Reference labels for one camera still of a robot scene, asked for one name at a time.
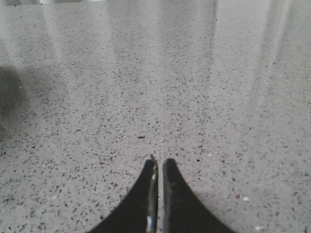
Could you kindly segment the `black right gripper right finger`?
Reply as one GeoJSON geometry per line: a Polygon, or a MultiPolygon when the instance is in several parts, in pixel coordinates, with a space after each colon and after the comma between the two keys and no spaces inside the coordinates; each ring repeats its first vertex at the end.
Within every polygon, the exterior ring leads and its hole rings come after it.
{"type": "Polygon", "coordinates": [[[197,198],[184,180],[174,159],[163,164],[165,233],[232,233],[197,198]]]}

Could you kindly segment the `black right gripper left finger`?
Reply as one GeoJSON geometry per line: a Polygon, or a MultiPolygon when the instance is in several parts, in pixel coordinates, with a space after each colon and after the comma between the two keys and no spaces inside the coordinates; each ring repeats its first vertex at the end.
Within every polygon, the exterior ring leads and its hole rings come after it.
{"type": "Polygon", "coordinates": [[[91,233],[155,233],[158,215],[158,164],[154,156],[125,198],[91,233]]]}

